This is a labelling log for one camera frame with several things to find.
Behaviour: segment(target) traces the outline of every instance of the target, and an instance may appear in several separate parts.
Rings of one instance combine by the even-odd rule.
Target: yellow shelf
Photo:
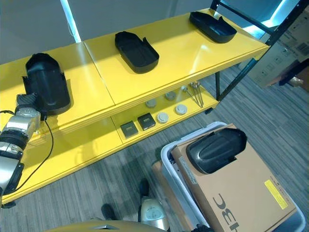
[[[202,94],[203,101],[204,101],[203,108],[198,106],[194,102],[194,100],[186,92],[183,92],[180,88],[177,90],[174,90],[174,92],[176,92],[176,99],[173,101],[168,101],[164,95],[157,97],[156,98],[157,105],[155,108],[148,108],[144,103],[142,103],[128,110],[125,110],[121,113],[113,115],[112,121],[114,122],[114,125],[116,126],[116,129],[118,131],[118,134],[122,142],[124,144],[135,143],[141,139],[147,138],[154,133],[157,133],[167,127],[170,127],[171,125],[174,125],[206,109],[215,108],[216,105],[218,104],[218,101],[216,101],[216,99],[214,99],[213,96],[209,92],[207,92],[204,88],[201,88],[201,94]],[[188,109],[188,112],[184,115],[178,115],[175,111],[175,107],[178,104],[185,105]],[[169,120],[167,123],[161,124],[158,122],[156,117],[161,112],[168,114]],[[152,115],[156,124],[154,127],[151,127],[143,131],[139,122],[137,121],[137,118],[146,113],[150,113]],[[131,120],[134,122],[139,133],[137,135],[134,135],[126,139],[120,126]]]
[[[47,51],[64,71],[72,101],[67,112],[48,118],[53,133],[70,133],[248,58],[259,58],[268,49],[226,18],[238,31],[228,43],[211,41],[188,18],[185,14],[127,30],[146,37],[160,54],[158,65],[145,74],[134,73],[123,61],[115,33]],[[25,92],[21,76],[26,75],[28,59],[0,65],[0,109],[14,110],[16,95]],[[9,117],[0,115],[1,128]],[[46,132],[42,124],[33,144],[43,143]]]
[[[54,138],[55,143],[51,157],[19,191],[3,196],[3,204],[69,175],[122,147],[121,139],[110,117],[65,136],[58,133]],[[21,160],[25,167],[20,184],[47,156],[51,147],[51,136],[46,134],[44,141],[45,143],[41,145],[28,143]]]
[[[29,194],[188,117],[208,108],[215,108],[218,101],[205,89],[202,88],[201,90],[204,101],[203,108],[200,108],[187,93],[177,89],[175,90],[177,94],[175,100],[168,101],[164,96],[159,96],[156,98],[157,106],[153,109],[149,109],[142,103],[76,131],[66,134],[57,133],[54,136],[55,145],[51,157],[19,191],[4,196],[3,204]],[[187,106],[188,112],[185,115],[180,116],[175,113],[174,109],[178,104]],[[137,122],[137,117],[149,112],[155,120],[159,112],[165,112],[169,115],[169,120],[165,124],[160,124],[156,120],[154,127],[143,131]],[[131,120],[134,121],[139,133],[126,139],[120,126]],[[30,141],[27,145],[21,160],[25,164],[25,168],[20,184],[37,168],[49,152],[51,146],[50,134],[47,133],[42,139],[44,140],[43,144],[37,145]]]
[[[204,12],[213,15],[206,9]],[[3,198],[10,202],[117,150],[144,139],[194,114],[214,108],[218,101],[202,89],[204,107],[200,108],[179,88],[192,81],[228,68],[249,58],[259,59],[268,46],[255,40],[225,18],[238,32],[228,43],[215,43],[189,22],[189,14],[168,18],[127,31],[146,37],[159,53],[158,65],[145,74],[134,73],[119,55],[114,44],[115,33],[47,51],[65,73],[72,101],[71,108],[48,118],[54,137],[52,156],[23,186]],[[0,109],[14,110],[16,95],[24,93],[21,76],[26,75],[29,57],[0,65]],[[177,98],[168,101],[162,96],[175,90]],[[157,106],[149,109],[145,101],[156,98]],[[174,108],[184,104],[188,112],[179,116]],[[169,115],[165,124],[143,131],[137,117],[150,112],[154,119],[159,112]],[[0,115],[0,126],[10,115]],[[120,129],[133,120],[138,135],[126,139]],[[23,183],[49,152],[50,135],[45,124],[28,143],[22,162]]]
[[[71,98],[71,108],[68,111],[48,117],[48,123],[54,133],[87,115],[114,106],[83,43],[60,47],[46,53],[56,59],[61,70],[64,71]],[[22,76],[27,75],[25,64],[29,58],[0,65],[0,109],[13,111],[16,106],[16,95],[25,93]],[[5,126],[10,117],[9,114],[0,115],[1,128]],[[33,142],[48,131],[44,123],[39,131],[41,133],[33,135]]]
[[[115,46],[115,33],[84,43],[115,104],[130,108],[266,52],[267,45],[225,20],[238,31],[227,43],[215,43],[203,35],[189,22],[189,14],[126,30],[141,39],[146,37],[160,55],[158,65],[144,74],[134,73],[122,59]]]

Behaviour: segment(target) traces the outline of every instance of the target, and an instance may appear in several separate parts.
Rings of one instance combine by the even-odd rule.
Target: black lettering
[[[225,220],[226,222],[227,222],[226,217],[230,220],[230,222],[232,222],[232,220],[230,219],[230,217],[228,216],[228,214],[231,214],[233,220],[236,221],[235,218],[234,218],[234,216],[233,216],[233,214],[232,214],[232,212],[231,212],[229,209],[225,209],[225,211],[222,212],[222,216],[224,217],[224,220]]]
[[[219,207],[219,209],[224,209],[224,208],[225,208],[225,202],[224,202],[224,200],[223,200],[221,194],[219,194],[219,196],[221,197],[222,204],[218,204],[218,203],[216,202],[216,200],[214,199],[214,197],[213,197],[213,200],[214,200],[214,202],[216,203],[216,205]]]
[[[234,223],[233,225],[230,226],[230,230],[233,231],[235,230],[234,232],[237,232],[237,227],[239,226],[239,224],[236,222]]]

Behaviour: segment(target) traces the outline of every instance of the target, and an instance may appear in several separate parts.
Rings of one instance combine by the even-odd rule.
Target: black cable
[[[0,111],[0,114],[1,114],[1,113],[8,113],[8,114],[15,115],[15,113],[14,113],[13,111],[11,111],[11,110],[1,110],[1,111]]]
[[[46,158],[42,161],[42,163],[30,174],[30,176],[28,176],[28,178],[22,183],[21,186],[19,186],[15,191],[19,190],[21,187],[24,186],[24,184],[30,179],[30,177],[45,163],[45,161],[47,161],[47,159],[50,157],[50,155],[52,154],[53,148],[54,148],[54,137],[53,137],[53,133],[52,130],[50,129],[47,121],[45,120],[45,123],[49,129],[50,135],[52,137],[52,147],[50,148],[50,152],[48,154],[48,156],[46,156]]]

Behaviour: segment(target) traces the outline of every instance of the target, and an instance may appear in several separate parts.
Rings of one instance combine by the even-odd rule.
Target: silver device
[[[149,183],[146,179],[142,179],[140,183],[140,196],[139,221],[142,224],[170,231],[169,221],[162,204],[157,199],[149,197]]]
[[[20,162],[27,142],[40,127],[40,112],[18,109],[0,133],[0,203],[2,196],[16,190],[24,165]]]

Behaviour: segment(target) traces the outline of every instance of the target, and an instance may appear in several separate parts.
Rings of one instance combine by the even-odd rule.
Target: black metal frame
[[[266,41],[266,44],[270,47],[275,44],[275,42],[285,33],[285,31],[291,26],[291,24],[297,19],[297,17],[304,11],[304,9],[308,6],[308,0],[300,0],[298,4],[292,9],[289,15],[285,18],[285,20],[275,29],[272,30],[252,17],[246,15],[242,11],[236,9],[230,4],[226,3],[224,0],[213,0],[211,3],[211,9],[217,10],[218,6],[221,5],[231,12],[237,14],[253,25],[257,26],[259,29],[263,30],[267,34],[270,35],[270,38]],[[257,60],[251,59],[249,63],[243,68],[240,73],[235,77],[235,79],[228,85],[228,87],[220,93],[220,72],[216,72],[216,99],[221,101],[227,94],[248,74],[248,72],[257,64]]]

